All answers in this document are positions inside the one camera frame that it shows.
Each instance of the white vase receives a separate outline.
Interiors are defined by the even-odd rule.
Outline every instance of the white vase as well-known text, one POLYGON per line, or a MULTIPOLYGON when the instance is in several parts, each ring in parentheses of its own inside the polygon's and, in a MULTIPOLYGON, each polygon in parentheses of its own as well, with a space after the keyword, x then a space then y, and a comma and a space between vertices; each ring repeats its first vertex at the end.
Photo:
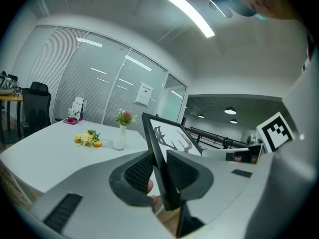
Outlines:
POLYGON ((124 147, 126 145, 125 130, 126 130, 126 126, 125 125, 120 125, 119 133, 118 133, 118 135, 116 136, 116 138, 113 141, 114 149, 117 149, 117 150, 124 149, 124 147))

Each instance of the black chair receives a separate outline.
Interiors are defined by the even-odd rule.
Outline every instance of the black chair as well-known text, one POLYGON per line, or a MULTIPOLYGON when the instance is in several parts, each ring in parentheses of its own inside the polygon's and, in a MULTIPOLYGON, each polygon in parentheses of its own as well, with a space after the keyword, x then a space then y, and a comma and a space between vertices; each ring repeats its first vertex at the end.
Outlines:
POLYGON ((37 132, 49 125, 51 94, 48 86, 40 82, 32 82, 29 89, 23 89, 23 110, 25 121, 22 121, 23 135, 37 132))

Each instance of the black hat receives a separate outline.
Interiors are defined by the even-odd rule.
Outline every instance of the black hat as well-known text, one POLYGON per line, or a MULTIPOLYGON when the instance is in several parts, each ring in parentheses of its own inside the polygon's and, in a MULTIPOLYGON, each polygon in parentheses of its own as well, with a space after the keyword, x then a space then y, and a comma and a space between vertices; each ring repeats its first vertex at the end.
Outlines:
POLYGON ((250 10, 240 0, 210 0, 209 7, 213 10, 219 10, 227 18, 233 16, 229 8, 232 8, 238 14, 246 17, 251 17, 256 14, 256 12, 250 10))

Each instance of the ceiling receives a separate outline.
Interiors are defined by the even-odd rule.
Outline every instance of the ceiling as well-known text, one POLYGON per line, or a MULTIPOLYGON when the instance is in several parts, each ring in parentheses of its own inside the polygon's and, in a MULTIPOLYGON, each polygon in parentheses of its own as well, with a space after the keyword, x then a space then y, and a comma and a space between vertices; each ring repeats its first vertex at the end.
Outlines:
POLYGON ((277 112, 281 112, 284 117, 289 113, 281 101, 257 99, 250 96, 210 96, 210 97, 190 97, 186 105, 185 113, 196 118, 199 114, 204 114, 205 119, 230 123, 231 119, 238 121, 238 126, 256 130, 256 126, 269 119, 277 112), (237 114, 229 115, 224 111, 228 106, 236 109, 237 114))
POLYGON ((55 13, 89 15, 120 24, 157 43, 185 67, 223 56, 247 45, 271 48, 274 44, 305 52, 303 29, 293 21, 258 20, 234 13, 225 18, 208 0, 187 0, 207 21, 215 36, 206 38, 180 9, 167 0, 31 0, 38 18, 55 13))

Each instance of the hand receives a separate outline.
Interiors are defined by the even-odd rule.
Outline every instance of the hand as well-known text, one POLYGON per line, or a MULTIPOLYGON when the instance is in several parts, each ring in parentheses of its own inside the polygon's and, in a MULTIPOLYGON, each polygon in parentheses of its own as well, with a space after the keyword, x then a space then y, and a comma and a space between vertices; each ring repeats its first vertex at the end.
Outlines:
MULTIPOLYGON (((149 180, 148 183, 148 193, 151 192, 152 188, 154 186, 154 183, 152 180, 149 180)), ((158 198, 156 196, 150 196, 150 198, 152 198, 153 200, 153 206, 155 206, 158 203, 158 198)))

